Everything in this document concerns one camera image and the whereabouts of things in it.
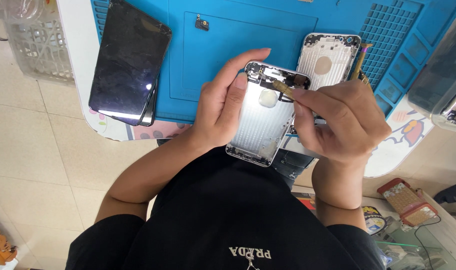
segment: black smartphone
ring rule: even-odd
[[[158,80],[156,80],[154,83],[153,94],[151,94],[151,98],[148,101],[146,111],[143,115],[143,118],[141,118],[141,126],[151,126],[154,123],[154,110],[156,109],[156,93],[158,93]]]
[[[110,0],[89,107],[139,125],[171,36],[160,21],[124,0]]]

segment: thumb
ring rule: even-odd
[[[244,72],[239,73],[228,88],[225,106],[218,121],[226,125],[238,125],[239,112],[243,105],[247,86],[248,76]]]
[[[295,101],[295,128],[303,146],[311,151],[321,154],[322,150],[314,124],[313,111]]]

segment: white basket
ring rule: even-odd
[[[32,25],[6,24],[6,30],[13,54],[25,75],[75,85],[59,19]]]

